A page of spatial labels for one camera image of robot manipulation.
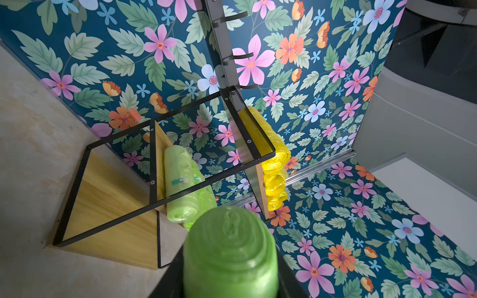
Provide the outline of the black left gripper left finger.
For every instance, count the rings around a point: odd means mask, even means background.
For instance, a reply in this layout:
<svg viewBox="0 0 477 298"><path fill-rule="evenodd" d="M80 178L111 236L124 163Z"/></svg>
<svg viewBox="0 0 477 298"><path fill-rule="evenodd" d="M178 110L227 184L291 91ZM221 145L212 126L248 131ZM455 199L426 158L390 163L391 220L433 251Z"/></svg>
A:
<svg viewBox="0 0 477 298"><path fill-rule="evenodd" d="M183 265L183 247L181 247L149 298L183 298Z"/></svg>

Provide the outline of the yellow trash bag roll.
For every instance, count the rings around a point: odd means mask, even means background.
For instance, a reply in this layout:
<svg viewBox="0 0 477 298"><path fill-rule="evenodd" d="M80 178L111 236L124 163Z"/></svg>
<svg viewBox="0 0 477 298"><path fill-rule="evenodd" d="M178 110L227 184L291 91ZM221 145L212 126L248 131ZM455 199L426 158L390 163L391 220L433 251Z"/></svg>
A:
<svg viewBox="0 0 477 298"><path fill-rule="evenodd" d="M272 202L283 202L288 197L285 185L281 185L275 189L267 188L266 195L269 204Z"/></svg>
<svg viewBox="0 0 477 298"><path fill-rule="evenodd" d="M269 142L266 141L263 136L262 131L275 149L275 156L262 162L263 171L272 173L282 170L291 158L291 152L284 144L284 141L282 141L256 108L247 106L247 108L242 109L238 114L261 156L268 155L273 151Z"/></svg>
<svg viewBox="0 0 477 298"><path fill-rule="evenodd" d="M285 184L288 177L285 168L276 171L264 171L265 189L274 191Z"/></svg>
<svg viewBox="0 0 477 298"><path fill-rule="evenodd" d="M267 204L269 212L276 211L283 206L284 206L284 202L281 202L281 201L270 201Z"/></svg>

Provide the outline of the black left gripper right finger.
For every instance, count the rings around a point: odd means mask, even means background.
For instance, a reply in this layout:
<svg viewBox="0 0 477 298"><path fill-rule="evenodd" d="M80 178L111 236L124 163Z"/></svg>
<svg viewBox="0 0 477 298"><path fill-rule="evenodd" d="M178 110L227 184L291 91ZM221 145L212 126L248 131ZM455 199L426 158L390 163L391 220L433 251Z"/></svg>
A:
<svg viewBox="0 0 477 298"><path fill-rule="evenodd" d="M277 248L279 288L277 298L307 298L308 293L295 278L293 271L286 264L284 256Z"/></svg>

